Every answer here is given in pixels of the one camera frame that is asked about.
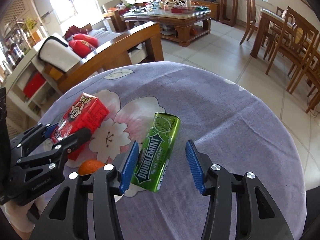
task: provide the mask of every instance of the red box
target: red box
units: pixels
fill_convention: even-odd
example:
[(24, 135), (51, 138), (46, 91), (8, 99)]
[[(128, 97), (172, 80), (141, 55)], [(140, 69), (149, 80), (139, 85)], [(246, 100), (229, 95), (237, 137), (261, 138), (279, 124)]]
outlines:
[(171, 8), (172, 13), (186, 13), (188, 10), (189, 10), (188, 7), (182, 7), (182, 6)]
[[(108, 114), (109, 110), (97, 97), (82, 93), (65, 113), (50, 138), (55, 144), (84, 127), (90, 129), (93, 134)], [(83, 148), (84, 144), (78, 150), (70, 153), (68, 159), (75, 161)]]
[(124, 8), (122, 10), (119, 10), (119, 14), (123, 15), (123, 14), (127, 13), (128, 11), (129, 11), (129, 8)]
[(44, 82), (44, 77), (37, 71), (36, 73), (31, 75), (28, 83), (23, 89), (23, 92), (28, 98), (31, 98), (34, 93), (37, 92), (37, 90), (44, 84)]

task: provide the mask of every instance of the picture frame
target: picture frame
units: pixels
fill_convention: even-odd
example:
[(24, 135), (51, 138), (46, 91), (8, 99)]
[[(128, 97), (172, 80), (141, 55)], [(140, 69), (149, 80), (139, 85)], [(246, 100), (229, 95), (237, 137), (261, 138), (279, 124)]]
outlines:
[(304, 4), (306, 4), (309, 8), (311, 8), (310, 4), (308, 3), (307, 0), (301, 0)]

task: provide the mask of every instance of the table leg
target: table leg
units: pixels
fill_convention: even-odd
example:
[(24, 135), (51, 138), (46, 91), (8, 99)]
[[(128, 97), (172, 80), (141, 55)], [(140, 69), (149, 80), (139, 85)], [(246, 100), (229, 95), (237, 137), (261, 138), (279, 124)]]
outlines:
[(187, 27), (175, 26), (174, 28), (178, 32), (179, 45), (182, 47), (188, 47), (190, 45), (190, 30), (191, 25)]
[(211, 19), (206, 19), (202, 21), (202, 28), (206, 31), (209, 31), (207, 34), (210, 33), (211, 30)]
[(262, 44), (263, 34), (266, 29), (267, 23), (268, 23), (268, 20), (261, 15), (258, 33), (257, 33), (256, 39), (254, 40), (253, 48), (250, 52), (251, 57), (257, 58), (258, 56), (260, 46)]
[(134, 28), (134, 22), (132, 22), (132, 21), (126, 21), (125, 25), (127, 25), (128, 30), (131, 30)]

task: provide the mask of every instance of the red bag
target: red bag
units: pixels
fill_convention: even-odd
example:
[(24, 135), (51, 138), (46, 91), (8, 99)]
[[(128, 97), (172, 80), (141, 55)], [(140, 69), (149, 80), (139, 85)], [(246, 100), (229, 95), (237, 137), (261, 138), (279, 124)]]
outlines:
[(67, 31), (66, 34), (64, 35), (64, 38), (67, 40), (68, 38), (70, 38), (72, 35), (78, 34), (78, 33), (84, 33), (84, 34), (88, 34), (87, 30), (83, 30), (78, 28), (77, 26), (71, 26)]
[(86, 57), (90, 52), (96, 48), (86, 41), (69, 41), (69, 46), (80, 57)]
[(83, 34), (83, 33), (78, 33), (78, 34), (74, 35), (72, 38), (74, 41), (82, 40), (82, 41), (86, 41), (86, 42), (90, 43), (95, 48), (98, 47), (98, 39), (95, 37), (91, 37), (91, 36)]

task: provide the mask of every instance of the red juice box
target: red juice box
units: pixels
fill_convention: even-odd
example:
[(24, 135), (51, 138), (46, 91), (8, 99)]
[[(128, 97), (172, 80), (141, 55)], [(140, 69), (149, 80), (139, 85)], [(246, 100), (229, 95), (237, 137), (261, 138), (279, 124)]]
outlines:
[[(99, 98), (82, 93), (60, 120), (50, 138), (56, 144), (84, 127), (90, 129), (91, 134), (93, 134), (108, 114), (109, 110), (106, 109)], [(68, 159), (75, 161), (83, 148), (84, 144), (78, 150), (70, 153)]]

